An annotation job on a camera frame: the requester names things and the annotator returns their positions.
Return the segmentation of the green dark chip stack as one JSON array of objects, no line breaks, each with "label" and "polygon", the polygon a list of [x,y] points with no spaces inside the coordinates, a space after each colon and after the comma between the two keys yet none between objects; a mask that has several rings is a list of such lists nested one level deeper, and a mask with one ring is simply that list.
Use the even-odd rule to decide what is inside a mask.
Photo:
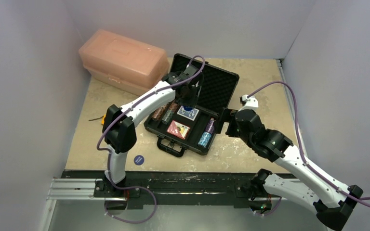
[{"label": "green dark chip stack", "polygon": [[165,115],[161,119],[161,122],[165,125],[168,124],[171,121],[172,116],[174,115],[174,113],[175,112],[173,110],[167,110]]}]

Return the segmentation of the orange brown chip stack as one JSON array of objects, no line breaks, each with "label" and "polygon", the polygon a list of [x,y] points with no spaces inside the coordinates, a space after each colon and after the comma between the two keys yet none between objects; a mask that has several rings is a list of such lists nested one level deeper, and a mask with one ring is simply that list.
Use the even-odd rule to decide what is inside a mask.
[{"label": "orange brown chip stack", "polygon": [[164,114],[166,110],[166,107],[165,106],[161,106],[160,108],[158,108],[151,116],[151,119],[153,121],[159,121],[160,118],[162,117],[162,115]]}]

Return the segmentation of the black poker carrying case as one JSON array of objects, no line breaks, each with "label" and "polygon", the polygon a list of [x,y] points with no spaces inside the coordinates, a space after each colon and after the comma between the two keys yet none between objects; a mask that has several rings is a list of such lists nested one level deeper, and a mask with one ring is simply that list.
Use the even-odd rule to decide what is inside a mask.
[{"label": "black poker carrying case", "polygon": [[[214,140],[215,133],[219,130],[219,115],[222,110],[229,105],[231,97],[239,81],[238,74],[221,69],[209,63],[205,64],[202,73],[204,74],[204,82],[202,84],[200,96],[195,107],[196,109],[199,109],[199,114],[194,121],[177,115],[177,111],[181,106],[179,105],[172,116],[171,121],[166,125],[163,124],[161,119],[172,103],[169,102],[165,105],[166,110],[159,121],[153,121],[151,119],[151,116],[154,113],[152,112],[144,123],[145,129],[157,136],[157,147],[175,157],[182,157],[187,150],[196,152],[199,155],[206,155],[208,153],[209,148]],[[212,137],[206,148],[199,147],[198,141],[205,131],[205,127],[211,117],[215,119],[215,132],[212,134]],[[166,132],[168,126],[173,120],[190,127],[190,131],[185,140]]]}]

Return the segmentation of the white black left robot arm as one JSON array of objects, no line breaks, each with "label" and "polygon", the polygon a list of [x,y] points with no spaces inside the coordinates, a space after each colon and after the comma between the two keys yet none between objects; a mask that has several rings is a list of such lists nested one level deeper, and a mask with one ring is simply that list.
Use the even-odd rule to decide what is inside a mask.
[{"label": "white black left robot arm", "polygon": [[197,104],[203,82],[202,68],[189,64],[185,71],[165,75],[152,89],[136,100],[123,106],[107,109],[103,134],[99,141],[105,141],[109,152],[105,171],[106,191],[113,197],[124,192],[125,164],[128,151],[137,141],[136,127],[152,112],[169,102],[194,108]]}]

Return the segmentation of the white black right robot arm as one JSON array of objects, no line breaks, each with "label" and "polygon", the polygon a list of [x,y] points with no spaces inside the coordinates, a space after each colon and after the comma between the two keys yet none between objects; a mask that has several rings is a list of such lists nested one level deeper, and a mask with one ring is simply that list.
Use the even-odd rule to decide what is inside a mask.
[{"label": "white black right robot arm", "polygon": [[287,136],[269,129],[252,109],[225,109],[221,123],[227,122],[226,135],[240,138],[260,157],[289,171],[300,184],[283,182],[271,171],[260,169],[251,183],[252,192],[279,195],[315,213],[326,227],[341,231],[351,216],[356,199],[363,194],[357,185],[347,185],[301,155],[300,149]]}]

